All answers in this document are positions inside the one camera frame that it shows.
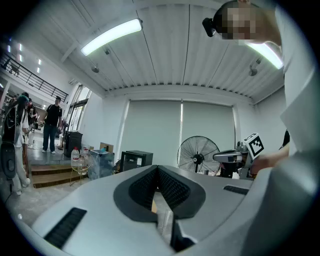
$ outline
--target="shoe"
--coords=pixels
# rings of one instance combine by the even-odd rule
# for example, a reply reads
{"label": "shoe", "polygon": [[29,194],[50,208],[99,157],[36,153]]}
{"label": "shoe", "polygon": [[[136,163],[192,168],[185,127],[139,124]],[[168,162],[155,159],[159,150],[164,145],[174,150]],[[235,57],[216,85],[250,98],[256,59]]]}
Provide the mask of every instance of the shoe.
{"label": "shoe", "polygon": [[27,185],[22,184],[22,187],[26,188],[26,187],[29,186],[30,183],[31,183],[31,180],[29,178],[26,178],[26,184]]}

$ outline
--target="staircase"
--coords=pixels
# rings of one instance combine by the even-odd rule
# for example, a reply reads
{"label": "staircase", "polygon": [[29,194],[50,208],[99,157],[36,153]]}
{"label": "staircase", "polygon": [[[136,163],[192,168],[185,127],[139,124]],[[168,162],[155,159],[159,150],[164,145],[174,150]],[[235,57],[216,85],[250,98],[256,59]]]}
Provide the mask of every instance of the staircase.
{"label": "staircase", "polygon": [[[70,164],[31,165],[32,183],[36,189],[56,186],[70,182],[72,168]],[[71,181],[79,181],[78,172],[72,172]]]}

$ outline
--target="black railing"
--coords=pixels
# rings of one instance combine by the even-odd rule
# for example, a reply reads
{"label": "black railing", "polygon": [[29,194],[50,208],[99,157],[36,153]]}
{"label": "black railing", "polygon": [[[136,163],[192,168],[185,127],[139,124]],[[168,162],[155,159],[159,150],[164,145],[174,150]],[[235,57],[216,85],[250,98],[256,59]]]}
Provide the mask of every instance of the black railing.
{"label": "black railing", "polygon": [[17,76],[30,86],[42,91],[52,97],[59,96],[62,102],[65,102],[68,94],[64,91],[54,87],[52,84],[44,81],[36,74],[32,73],[29,69],[22,66],[20,63],[12,59],[7,54],[2,55],[0,59],[1,68],[8,71],[10,74]]}

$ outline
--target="human hand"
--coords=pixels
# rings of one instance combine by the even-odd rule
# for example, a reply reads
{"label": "human hand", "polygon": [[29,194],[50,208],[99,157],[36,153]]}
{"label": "human hand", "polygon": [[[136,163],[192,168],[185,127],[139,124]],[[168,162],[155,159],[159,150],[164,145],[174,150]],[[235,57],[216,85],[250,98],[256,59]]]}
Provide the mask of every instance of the human hand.
{"label": "human hand", "polygon": [[250,172],[251,174],[257,174],[261,169],[270,167],[269,165],[270,159],[267,155],[258,156],[251,166]]}

